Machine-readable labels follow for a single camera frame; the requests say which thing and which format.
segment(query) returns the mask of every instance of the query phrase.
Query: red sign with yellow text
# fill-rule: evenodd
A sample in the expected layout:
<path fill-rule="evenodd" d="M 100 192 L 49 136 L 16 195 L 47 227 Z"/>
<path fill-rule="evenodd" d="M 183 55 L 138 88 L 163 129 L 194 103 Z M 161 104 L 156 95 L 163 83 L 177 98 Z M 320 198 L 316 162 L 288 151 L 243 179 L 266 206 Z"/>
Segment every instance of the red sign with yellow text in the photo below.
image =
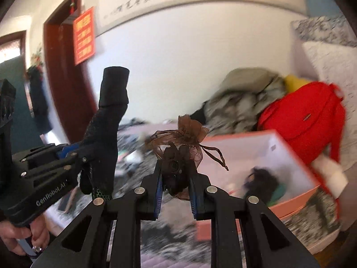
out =
<path fill-rule="evenodd" d="M 93 10 L 93 7 L 88 9 L 75 21 L 73 21 L 75 65 L 85 61 L 95 53 Z"/>

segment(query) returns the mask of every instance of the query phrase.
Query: human hand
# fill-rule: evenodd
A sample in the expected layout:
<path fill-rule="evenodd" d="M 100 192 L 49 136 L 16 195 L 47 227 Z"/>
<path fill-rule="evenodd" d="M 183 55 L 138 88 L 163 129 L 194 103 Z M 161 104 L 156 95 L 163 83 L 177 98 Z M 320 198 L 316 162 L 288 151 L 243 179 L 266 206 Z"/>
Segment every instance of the human hand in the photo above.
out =
<path fill-rule="evenodd" d="M 16 239 L 26 239 L 32 236 L 32 245 L 41 247 L 42 249 L 48 246 L 50 234 L 46 227 L 44 215 L 37 217 L 28 228 L 17 228 L 9 221 L 0 222 L 0 238 L 7 246 L 9 251 L 17 255 L 26 255 Z"/>

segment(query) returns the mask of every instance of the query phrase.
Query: metal rivet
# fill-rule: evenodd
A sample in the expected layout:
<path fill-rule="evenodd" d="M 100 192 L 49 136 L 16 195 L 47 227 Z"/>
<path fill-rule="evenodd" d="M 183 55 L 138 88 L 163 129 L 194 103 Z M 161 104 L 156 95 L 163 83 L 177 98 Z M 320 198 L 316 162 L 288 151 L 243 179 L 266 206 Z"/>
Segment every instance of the metal rivet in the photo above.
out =
<path fill-rule="evenodd" d="M 104 200 L 102 198 L 95 198 L 93 200 L 94 205 L 101 205 L 103 204 Z"/>
<path fill-rule="evenodd" d="M 136 193 L 136 194 L 143 194 L 144 192 L 145 192 L 145 188 L 143 188 L 143 187 L 137 187 L 136 189 L 134 189 L 134 192 Z"/>
<path fill-rule="evenodd" d="M 259 198 L 255 197 L 254 195 L 248 198 L 248 201 L 251 204 L 257 204 L 259 202 Z"/>
<path fill-rule="evenodd" d="M 207 192 L 209 192 L 209 193 L 216 193 L 217 190 L 218 190 L 217 187 L 215 187 L 213 185 L 207 187 Z"/>
<path fill-rule="evenodd" d="M 34 251 L 35 253 L 40 253 L 40 252 L 42 251 L 42 248 L 41 248 L 41 247 L 33 246 L 33 247 L 32 247 L 32 251 Z"/>

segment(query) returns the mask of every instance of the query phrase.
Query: red hanging ornament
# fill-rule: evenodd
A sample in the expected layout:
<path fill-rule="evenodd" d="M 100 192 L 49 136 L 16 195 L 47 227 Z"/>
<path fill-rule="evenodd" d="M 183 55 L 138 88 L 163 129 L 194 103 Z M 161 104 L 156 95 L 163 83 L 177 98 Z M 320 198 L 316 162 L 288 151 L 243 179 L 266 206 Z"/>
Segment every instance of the red hanging ornament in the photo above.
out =
<path fill-rule="evenodd" d="M 72 15 L 74 13 L 74 0 L 71 1 L 71 10 L 70 10 L 70 14 Z"/>

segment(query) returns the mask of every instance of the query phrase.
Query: pink box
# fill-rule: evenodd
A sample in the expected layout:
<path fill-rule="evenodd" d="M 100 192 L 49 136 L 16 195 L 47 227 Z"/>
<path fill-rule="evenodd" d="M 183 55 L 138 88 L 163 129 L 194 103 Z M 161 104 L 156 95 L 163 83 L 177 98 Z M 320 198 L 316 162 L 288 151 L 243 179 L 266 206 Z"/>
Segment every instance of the pink box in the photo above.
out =
<path fill-rule="evenodd" d="M 242 197 L 244 180 L 255 166 L 265 167 L 286 185 L 285 195 L 270 209 L 280 218 L 287 219 L 299 212 L 316 192 L 320 183 L 295 154 L 285 140 L 275 131 L 258 131 L 243 134 L 206 137 L 202 145 L 221 150 L 230 171 L 204 156 L 197 171 L 206 174 L 212 185 L 229 194 Z M 196 222 L 198 241 L 211 239 L 211 221 Z"/>

